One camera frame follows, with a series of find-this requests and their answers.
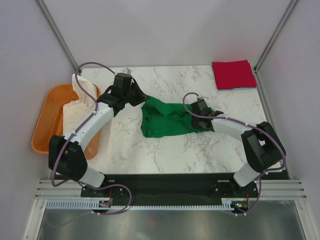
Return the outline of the green t shirt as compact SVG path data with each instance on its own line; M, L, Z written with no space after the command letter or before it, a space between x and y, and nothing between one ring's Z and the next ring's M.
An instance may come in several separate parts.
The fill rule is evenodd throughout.
M141 131L146 138L162 138L202 133L205 129L192 128L191 105L165 103L152 96L141 107Z

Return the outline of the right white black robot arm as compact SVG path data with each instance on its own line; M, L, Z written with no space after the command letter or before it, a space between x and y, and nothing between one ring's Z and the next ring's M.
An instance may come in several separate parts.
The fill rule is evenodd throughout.
M286 151L270 123L245 123L222 111L212 110L204 99L192 103L191 109L193 128L225 134L243 145L246 163L233 175L235 181L229 184L233 196L242 196L249 183L267 174L277 163L285 163Z

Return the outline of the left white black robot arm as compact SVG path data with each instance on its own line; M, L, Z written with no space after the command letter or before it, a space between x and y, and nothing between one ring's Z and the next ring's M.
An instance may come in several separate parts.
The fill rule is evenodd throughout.
M71 131L49 141L48 167L67 179L86 184L99 197L106 196L110 185L105 175L88 166L85 149L101 128L110 122L126 104L135 107L148 99L137 81L128 73L117 73L113 85L95 99L93 110Z

